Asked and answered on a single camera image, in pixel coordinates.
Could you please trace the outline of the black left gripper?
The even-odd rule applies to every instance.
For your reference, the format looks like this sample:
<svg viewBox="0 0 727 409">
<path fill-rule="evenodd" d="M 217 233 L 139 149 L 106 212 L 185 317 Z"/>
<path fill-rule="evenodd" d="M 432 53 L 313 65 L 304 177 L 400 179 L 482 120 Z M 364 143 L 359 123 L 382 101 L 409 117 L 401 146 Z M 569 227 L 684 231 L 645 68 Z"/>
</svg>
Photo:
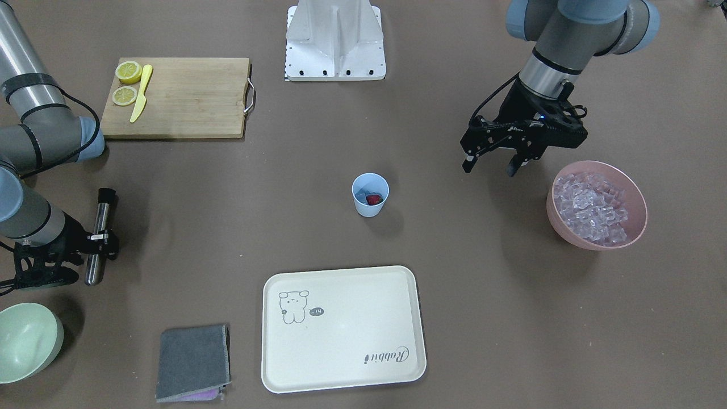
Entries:
<svg viewBox="0 0 727 409">
<path fill-rule="evenodd" d="M 472 172 L 478 159 L 496 149 L 516 151 L 507 165 L 507 175 L 516 173 L 532 160 L 540 160 L 548 147 L 578 148 L 588 132 L 582 119 L 587 108 L 572 105 L 568 98 L 574 90 L 569 80 L 555 99 L 541 97 L 525 87 L 518 77 L 511 77 L 488 96 L 471 115 L 468 128 L 460 140 L 466 155 L 465 173 Z M 480 110 L 506 86 L 511 86 L 498 117 L 488 120 Z"/>
</svg>

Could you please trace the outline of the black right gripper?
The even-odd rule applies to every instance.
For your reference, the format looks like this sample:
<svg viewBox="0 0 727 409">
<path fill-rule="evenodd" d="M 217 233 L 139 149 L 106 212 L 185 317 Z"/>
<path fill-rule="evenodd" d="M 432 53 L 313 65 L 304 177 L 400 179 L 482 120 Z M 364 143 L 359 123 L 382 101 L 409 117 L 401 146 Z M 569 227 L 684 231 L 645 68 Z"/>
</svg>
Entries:
<svg viewBox="0 0 727 409">
<path fill-rule="evenodd" d="M 60 235 L 48 244 L 16 244 L 13 287 L 57 287 L 78 281 L 80 275 L 64 264 L 81 266 L 83 254 L 91 253 L 91 233 L 69 215 L 63 216 Z"/>
</svg>

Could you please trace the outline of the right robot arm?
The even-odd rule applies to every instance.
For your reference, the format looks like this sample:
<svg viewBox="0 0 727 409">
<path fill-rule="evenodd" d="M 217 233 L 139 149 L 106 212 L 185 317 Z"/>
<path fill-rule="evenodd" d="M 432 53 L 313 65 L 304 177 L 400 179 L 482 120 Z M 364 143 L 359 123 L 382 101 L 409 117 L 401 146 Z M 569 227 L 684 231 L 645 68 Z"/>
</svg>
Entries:
<svg viewBox="0 0 727 409">
<path fill-rule="evenodd" d="M 15 290 L 75 283 L 75 267 L 87 264 L 84 282 L 101 282 L 104 264 L 119 254 L 109 226 L 114 189 L 98 192 L 98 212 L 90 231 L 32 189 L 28 178 L 55 166 L 100 156 L 106 142 L 98 114 L 78 116 L 68 106 L 75 97 L 47 72 L 8 2 L 1 5 L 2 101 L 18 115 L 2 127 L 1 231 L 13 241 L 15 276 L 2 281 L 2 295 Z"/>
</svg>

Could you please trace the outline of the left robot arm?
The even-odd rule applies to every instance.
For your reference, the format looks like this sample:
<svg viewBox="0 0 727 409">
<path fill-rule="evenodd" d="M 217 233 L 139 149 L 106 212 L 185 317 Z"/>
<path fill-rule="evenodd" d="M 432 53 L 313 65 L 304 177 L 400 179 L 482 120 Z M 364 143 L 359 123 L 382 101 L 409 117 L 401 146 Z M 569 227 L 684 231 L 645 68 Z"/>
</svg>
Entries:
<svg viewBox="0 0 727 409">
<path fill-rule="evenodd" d="M 496 149 L 514 150 L 507 174 L 514 176 L 550 147 L 578 148 L 588 132 L 587 109 L 570 103 L 575 83 L 593 57 L 624 55 L 655 39 L 661 15 L 649 1 L 512 1 L 506 29 L 534 42 L 524 67 L 500 88 L 507 90 L 498 115 L 475 109 L 460 140 L 462 168 Z"/>
</svg>

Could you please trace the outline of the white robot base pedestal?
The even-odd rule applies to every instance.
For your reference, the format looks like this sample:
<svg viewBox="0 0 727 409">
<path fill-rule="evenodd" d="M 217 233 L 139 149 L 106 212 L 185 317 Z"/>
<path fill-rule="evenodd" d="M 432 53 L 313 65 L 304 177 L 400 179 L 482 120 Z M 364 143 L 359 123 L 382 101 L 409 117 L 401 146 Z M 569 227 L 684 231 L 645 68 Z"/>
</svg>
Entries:
<svg viewBox="0 0 727 409">
<path fill-rule="evenodd" d="M 369 1 L 299 1 L 286 17 L 286 81 L 386 77 L 379 7 Z"/>
</svg>

